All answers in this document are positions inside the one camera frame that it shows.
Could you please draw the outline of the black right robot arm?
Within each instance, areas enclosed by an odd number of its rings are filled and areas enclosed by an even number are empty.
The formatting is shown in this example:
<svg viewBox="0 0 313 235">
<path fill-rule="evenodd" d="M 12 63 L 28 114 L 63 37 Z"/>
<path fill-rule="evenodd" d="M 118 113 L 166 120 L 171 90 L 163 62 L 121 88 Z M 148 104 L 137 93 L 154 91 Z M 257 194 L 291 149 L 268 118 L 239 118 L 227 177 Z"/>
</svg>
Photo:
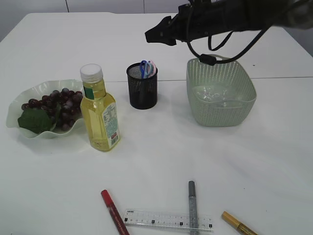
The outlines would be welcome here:
<svg viewBox="0 0 313 235">
<path fill-rule="evenodd" d="M 148 43 L 169 46 L 226 32 L 262 30 L 266 26 L 310 29 L 313 26 L 311 0 L 192 0 L 179 6 L 145 32 Z"/>
</svg>

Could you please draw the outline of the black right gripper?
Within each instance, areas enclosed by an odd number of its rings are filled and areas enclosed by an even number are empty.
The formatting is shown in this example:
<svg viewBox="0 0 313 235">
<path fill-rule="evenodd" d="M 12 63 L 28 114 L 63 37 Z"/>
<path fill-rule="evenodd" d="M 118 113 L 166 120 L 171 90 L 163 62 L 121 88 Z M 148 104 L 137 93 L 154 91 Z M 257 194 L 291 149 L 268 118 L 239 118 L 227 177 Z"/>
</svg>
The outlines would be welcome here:
<svg viewBox="0 0 313 235">
<path fill-rule="evenodd" d="M 176 40 L 186 42 L 228 32 L 226 6 L 225 0 L 194 0 L 180 5 L 173 18 L 164 17 L 145 32 L 146 42 L 175 46 Z"/>
</svg>

